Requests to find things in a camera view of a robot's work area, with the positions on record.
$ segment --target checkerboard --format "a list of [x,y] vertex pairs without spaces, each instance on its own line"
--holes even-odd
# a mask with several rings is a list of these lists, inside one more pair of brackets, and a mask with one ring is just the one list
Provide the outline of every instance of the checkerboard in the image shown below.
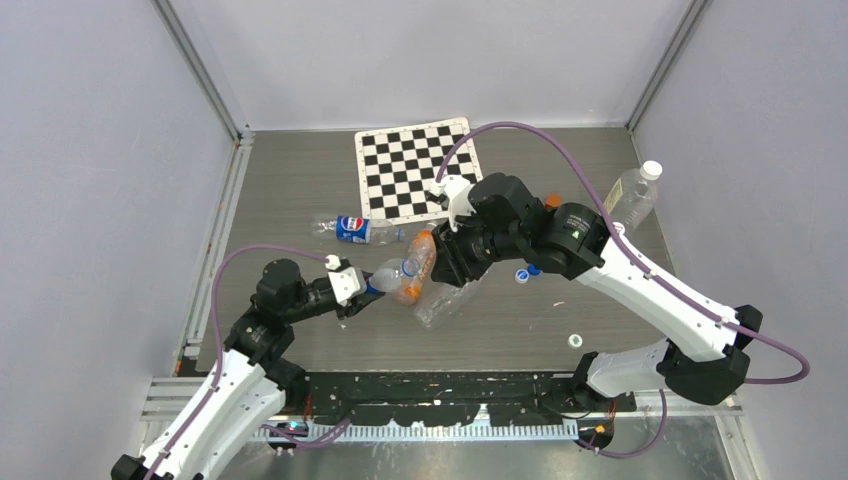
[[[356,160],[362,216],[404,224],[447,218],[447,210],[428,202],[424,192],[444,156],[470,129],[465,118],[358,132]],[[474,141],[466,142],[448,164],[446,175],[471,183],[483,178]]]

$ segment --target gray wall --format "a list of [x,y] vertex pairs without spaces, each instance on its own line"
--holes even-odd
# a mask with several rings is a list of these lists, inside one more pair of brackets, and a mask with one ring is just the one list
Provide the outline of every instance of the gray wall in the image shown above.
[[226,72],[216,84],[228,84],[225,97],[232,86],[257,130],[404,125],[456,116],[478,125],[624,124],[688,5],[175,3],[207,63],[223,66],[212,72]]
[[[846,85],[845,2],[713,2],[637,130],[666,167],[657,213],[679,275],[756,305],[812,362],[803,383],[741,391],[776,479],[848,467]],[[797,370],[750,354],[753,375]]]
[[0,477],[106,478],[232,146],[150,2],[2,2],[0,59]]

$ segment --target empty bottle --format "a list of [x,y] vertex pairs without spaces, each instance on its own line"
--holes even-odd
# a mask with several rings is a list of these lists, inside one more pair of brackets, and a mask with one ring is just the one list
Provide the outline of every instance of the empty bottle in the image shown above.
[[477,294],[484,278],[486,274],[483,274],[480,280],[466,283],[462,288],[443,283],[431,295],[425,296],[412,315],[418,319],[424,330],[433,330]]
[[407,255],[418,262],[420,268],[412,278],[405,278],[401,288],[397,289],[392,297],[404,305],[413,305],[421,297],[421,289],[424,282],[430,276],[433,264],[436,263],[436,242],[433,240],[432,230],[436,228],[436,222],[430,222],[418,232],[418,235],[409,243]]
[[418,273],[420,265],[413,258],[386,260],[368,278],[368,290],[392,293],[403,285],[404,279],[411,279]]
[[651,213],[657,203],[657,179],[662,175],[662,165],[648,160],[641,168],[628,170],[618,177],[604,207],[614,222],[632,232]]
[[342,242],[387,245],[402,241],[404,233],[388,220],[318,214],[312,221],[312,235]]

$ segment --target blue bottle label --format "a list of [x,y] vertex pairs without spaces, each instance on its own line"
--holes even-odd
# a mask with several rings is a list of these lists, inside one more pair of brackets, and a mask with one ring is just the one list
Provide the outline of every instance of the blue bottle label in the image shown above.
[[339,215],[336,220],[336,238],[343,242],[368,243],[368,222],[370,220],[366,218]]

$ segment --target table surface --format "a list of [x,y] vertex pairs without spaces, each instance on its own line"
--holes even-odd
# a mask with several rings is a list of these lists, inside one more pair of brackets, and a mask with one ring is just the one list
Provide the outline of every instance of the table surface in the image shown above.
[[[571,151],[603,198],[618,176],[638,165],[622,128],[548,130]],[[251,243],[277,243],[348,257],[366,270],[401,257],[407,245],[383,247],[317,240],[310,233],[315,213],[359,214],[354,132],[260,132],[257,134],[233,220],[227,251]],[[515,130],[487,132],[476,140],[483,174],[521,178],[536,196],[559,193],[563,201],[592,205],[564,159],[546,142]],[[407,225],[414,234],[423,224]],[[644,254],[671,271],[656,218],[651,214],[628,237]],[[278,252],[248,252],[234,260],[221,282],[222,337],[249,305],[262,268]],[[323,266],[294,258],[303,277],[325,275]],[[615,300],[577,282],[543,275],[519,285],[519,260],[495,264],[480,291],[456,315],[425,331],[410,307],[390,299],[376,302],[342,328],[334,314],[294,326],[285,358],[306,370],[572,370],[591,351],[620,352],[662,335]],[[432,291],[437,285],[425,285]],[[199,371],[214,362],[209,322]],[[583,346],[567,346],[569,335]]]

